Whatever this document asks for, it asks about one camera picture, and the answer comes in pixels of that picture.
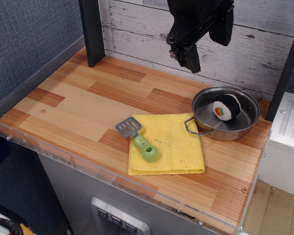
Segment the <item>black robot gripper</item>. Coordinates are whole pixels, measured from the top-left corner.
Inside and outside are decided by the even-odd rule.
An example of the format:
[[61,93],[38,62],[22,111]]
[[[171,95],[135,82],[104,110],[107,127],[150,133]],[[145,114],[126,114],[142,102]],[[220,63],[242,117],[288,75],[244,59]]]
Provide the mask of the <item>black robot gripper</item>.
[[234,22],[232,0],[169,0],[174,22],[166,42],[170,56],[192,73],[201,71],[196,43],[206,33],[220,45],[228,46]]

